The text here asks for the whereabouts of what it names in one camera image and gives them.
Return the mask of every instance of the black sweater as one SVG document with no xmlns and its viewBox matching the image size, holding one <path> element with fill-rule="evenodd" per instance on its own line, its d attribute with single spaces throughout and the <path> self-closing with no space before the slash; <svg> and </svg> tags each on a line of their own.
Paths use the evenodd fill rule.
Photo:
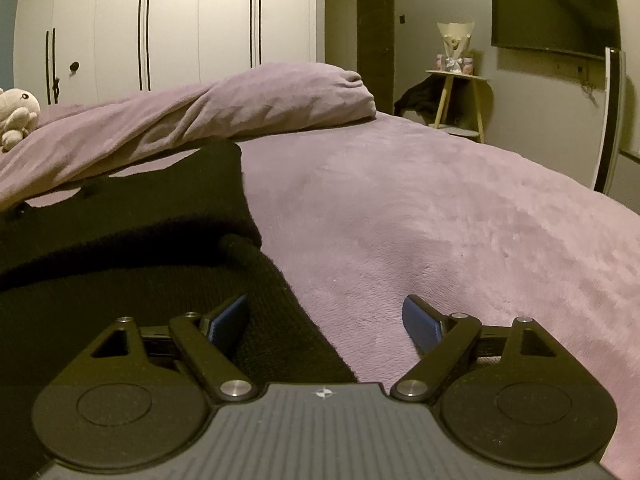
<svg viewBox="0 0 640 480">
<path fill-rule="evenodd" d="M 163 325 L 245 294 L 250 323 L 232 360 L 255 383 L 355 381 L 260 252 L 240 158 L 221 140 L 165 170 L 0 214 L 0 478 L 44 464 L 35 397 L 119 316 Z"/>
</svg>

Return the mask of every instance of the plush toy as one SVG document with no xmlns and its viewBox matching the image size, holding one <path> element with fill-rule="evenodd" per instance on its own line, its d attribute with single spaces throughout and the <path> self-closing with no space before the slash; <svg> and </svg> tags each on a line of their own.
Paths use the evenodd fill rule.
<svg viewBox="0 0 640 480">
<path fill-rule="evenodd" d="M 39 117 L 40 104 L 33 94 L 0 88 L 0 135 L 6 152 L 38 127 Z"/>
</svg>

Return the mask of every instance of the wardrobe door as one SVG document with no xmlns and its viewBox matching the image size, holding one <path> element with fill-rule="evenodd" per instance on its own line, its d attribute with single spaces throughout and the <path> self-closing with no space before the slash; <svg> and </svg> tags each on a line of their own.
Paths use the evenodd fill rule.
<svg viewBox="0 0 640 480">
<path fill-rule="evenodd" d="M 127 97 L 146 88 L 145 1 L 95 1 L 95 75 L 99 102 Z"/>
<path fill-rule="evenodd" d="M 199 82 L 198 0 L 146 0 L 145 12 L 148 89 Z"/>
<path fill-rule="evenodd" d="M 54 0 L 55 72 L 60 78 L 60 104 L 98 101 L 94 57 L 95 0 Z"/>
<path fill-rule="evenodd" d="M 257 0 L 258 63 L 316 60 L 312 1 Z"/>
<path fill-rule="evenodd" d="M 14 30 L 14 86 L 36 96 L 40 107 L 47 100 L 47 32 L 49 52 L 54 0 L 18 0 Z M 49 61 L 49 79 L 51 65 Z"/>
<path fill-rule="evenodd" d="M 200 78 L 214 81 L 255 66 L 255 0 L 200 0 Z"/>
</svg>

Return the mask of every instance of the metal screw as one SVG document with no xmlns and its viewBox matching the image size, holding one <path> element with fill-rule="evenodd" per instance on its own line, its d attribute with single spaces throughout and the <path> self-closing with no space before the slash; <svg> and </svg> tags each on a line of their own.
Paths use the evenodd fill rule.
<svg viewBox="0 0 640 480">
<path fill-rule="evenodd" d="M 247 381 L 234 379 L 225 381 L 220 385 L 220 391 L 229 397 L 243 397 L 252 390 L 251 384 Z"/>
<path fill-rule="evenodd" d="M 396 385 L 396 391 L 405 397 L 418 397 L 425 394 L 428 390 L 426 384 L 422 381 L 416 381 L 415 379 L 409 379 L 402 381 Z"/>
</svg>

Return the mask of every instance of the wall-mounted tv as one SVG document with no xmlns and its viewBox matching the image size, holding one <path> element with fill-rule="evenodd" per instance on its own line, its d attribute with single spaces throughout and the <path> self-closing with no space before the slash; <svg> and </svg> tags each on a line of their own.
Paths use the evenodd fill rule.
<svg viewBox="0 0 640 480">
<path fill-rule="evenodd" d="M 492 0 L 493 46 L 604 59 L 620 48 L 617 0 Z"/>
</svg>

